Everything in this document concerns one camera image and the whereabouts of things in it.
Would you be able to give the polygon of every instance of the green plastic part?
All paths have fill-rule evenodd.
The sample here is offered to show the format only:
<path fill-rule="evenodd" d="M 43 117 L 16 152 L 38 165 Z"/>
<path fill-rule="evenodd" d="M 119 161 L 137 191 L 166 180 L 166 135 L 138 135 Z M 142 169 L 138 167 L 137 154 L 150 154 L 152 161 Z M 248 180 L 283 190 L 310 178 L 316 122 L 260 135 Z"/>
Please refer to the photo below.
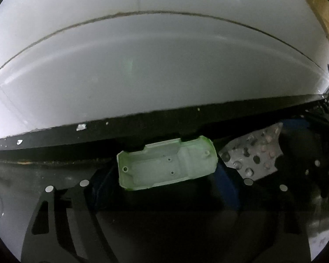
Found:
<path fill-rule="evenodd" d="M 213 173 L 217 153 L 204 136 L 182 142 L 171 139 L 148 144 L 142 151 L 117 155 L 119 183 L 126 190 L 168 185 Z"/>

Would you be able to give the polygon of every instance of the gray plate with holes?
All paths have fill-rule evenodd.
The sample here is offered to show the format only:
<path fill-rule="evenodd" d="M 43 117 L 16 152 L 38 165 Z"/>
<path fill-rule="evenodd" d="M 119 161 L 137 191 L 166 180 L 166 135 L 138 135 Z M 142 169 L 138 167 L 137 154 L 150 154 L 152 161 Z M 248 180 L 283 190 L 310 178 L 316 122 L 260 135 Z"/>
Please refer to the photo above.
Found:
<path fill-rule="evenodd" d="M 277 171 L 275 160 L 283 152 L 279 134 L 283 123 L 256 130 L 230 141 L 218 152 L 227 167 L 236 169 L 242 178 L 253 181 Z"/>

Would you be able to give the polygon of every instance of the dark seam line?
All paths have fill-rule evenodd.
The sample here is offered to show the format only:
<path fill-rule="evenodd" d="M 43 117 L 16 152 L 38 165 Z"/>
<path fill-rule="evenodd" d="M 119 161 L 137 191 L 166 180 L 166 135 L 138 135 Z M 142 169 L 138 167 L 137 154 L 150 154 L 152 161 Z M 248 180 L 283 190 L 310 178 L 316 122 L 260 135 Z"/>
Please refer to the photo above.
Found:
<path fill-rule="evenodd" d="M 108 16 L 103 16 L 103 17 L 99 17 L 99 18 L 94 18 L 94 19 L 90 19 L 90 20 L 87 20 L 87 21 L 84 21 L 84 22 L 80 22 L 80 23 L 77 23 L 77 24 L 73 24 L 73 25 L 69 25 L 68 27 L 65 27 L 65 28 L 62 28 L 62 29 L 59 29 L 39 40 L 37 40 L 36 42 L 30 44 L 29 46 L 27 46 L 26 48 L 22 49 L 20 52 L 18 52 L 17 54 L 15 54 L 13 57 L 11 57 L 8 61 L 6 61 L 1 67 L 0 67 L 0 70 L 2 68 L 4 68 L 4 66 L 9 63 L 12 59 L 14 59 L 15 57 L 17 57 L 18 55 L 20 55 L 22 52 L 26 51 L 27 49 L 33 47 L 34 45 L 37 45 L 38 43 L 41 43 L 42 41 L 62 32 L 62 31 L 65 31 L 65 30 L 68 30 L 68 29 L 73 29 L 73 28 L 76 28 L 76 27 L 79 27 L 81 25 L 86 25 L 86 24 L 90 24 L 90 23 L 95 23 L 95 22 L 99 22 L 99 21 L 103 21 L 103 20 L 107 20 L 107 19 L 112 19 L 112 18 L 118 18 L 118 17 L 128 17 L 128 16 L 135 16 L 135 15 L 146 15 L 146 14 L 172 14 L 172 15 L 184 15 L 184 16 L 195 16 L 195 17 L 204 17 L 204 18 L 212 18 L 212 19 L 215 19 L 215 20 L 220 20 L 220 21 L 225 21 L 225 22 L 229 22 L 229 23 L 232 23 L 232 24 L 236 24 L 236 25 L 240 25 L 242 27 L 245 27 L 245 28 L 248 28 L 248 29 L 252 29 L 252 30 L 255 30 L 255 31 L 258 31 L 258 32 L 261 32 L 271 38 L 274 38 L 280 42 L 282 42 L 283 44 L 286 44 L 288 45 L 289 47 L 291 47 L 292 49 L 296 50 L 297 52 L 299 52 L 300 54 L 302 54 L 304 57 L 306 57 L 307 59 L 309 59 L 310 61 L 312 61 L 317 67 L 319 67 L 322 71 L 323 69 L 318 65 L 316 64 L 312 59 L 310 59 L 307 55 L 305 55 L 304 53 L 302 53 L 300 50 L 298 50 L 297 48 L 293 47 L 292 45 L 288 44 L 287 42 L 285 41 L 282 41 L 281 39 L 265 32 L 265 31 L 262 31 L 262 30 L 259 30 L 259 29 L 256 29 L 254 27 L 251 27 L 249 25 L 246 25 L 246 24 L 242 24 L 242 23 L 239 23 L 239 22 L 235 22 L 235 21 L 232 21 L 232 20 L 229 20 L 229 19 L 226 19 L 226 18 L 220 18 L 220 17 L 215 17 L 215 16 L 211 16 L 211 15 L 204 15 L 204 14 L 195 14 L 195 13 L 190 13 L 190 12 L 175 12 L 175 11 L 137 11 L 137 12 L 127 12 L 127 13 L 124 13 L 124 12 L 120 12 L 120 13 L 117 13 L 117 14 L 114 14 L 114 15 L 108 15 Z"/>

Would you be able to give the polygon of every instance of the white panel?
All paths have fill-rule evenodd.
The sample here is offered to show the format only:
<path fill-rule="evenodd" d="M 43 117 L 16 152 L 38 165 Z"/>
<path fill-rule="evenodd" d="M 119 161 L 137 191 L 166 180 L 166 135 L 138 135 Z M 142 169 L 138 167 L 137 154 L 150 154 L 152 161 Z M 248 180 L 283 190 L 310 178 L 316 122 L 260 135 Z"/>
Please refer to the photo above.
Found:
<path fill-rule="evenodd" d="M 4 0 L 0 5 L 0 66 L 59 29 L 137 10 L 137 0 Z"/>
<path fill-rule="evenodd" d="M 329 42 L 305 0 L 141 0 L 140 8 L 193 12 L 241 22 L 289 43 L 326 70 Z"/>
<path fill-rule="evenodd" d="M 16 135 L 32 130 L 33 127 L 25 125 L 3 102 L 0 90 L 0 138 L 9 135 Z"/>
<path fill-rule="evenodd" d="M 0 5 L 0 66 L 56 30 L 138 10 L 183 11 L 231 19 L 291 44 L 324 70 L 329 60 L 329 42 L 305 0 L 4 0 Z"/>
<path fill-rule="evenodd" d="M 0 70 L 37 128 L 252 98 L 322 93 L 329 75 L 263 33 L 212 18 L 151 14 L 69 29 Z"/>

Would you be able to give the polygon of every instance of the light green plastic tray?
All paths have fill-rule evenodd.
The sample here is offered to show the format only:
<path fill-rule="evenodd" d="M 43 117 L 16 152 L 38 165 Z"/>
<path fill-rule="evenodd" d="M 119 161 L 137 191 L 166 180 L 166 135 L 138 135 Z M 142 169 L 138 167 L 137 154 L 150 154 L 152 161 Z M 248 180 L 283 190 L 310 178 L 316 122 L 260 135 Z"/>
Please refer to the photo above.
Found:
<path fill-rule="evenodd" d="M 142 151 L 119 153 L 119 182 L 127 190 L 172 184 L 213 173 L 217 161 L 212 141 L 204 136 L 186 142 L 166 140 L 148 144 Z"/>

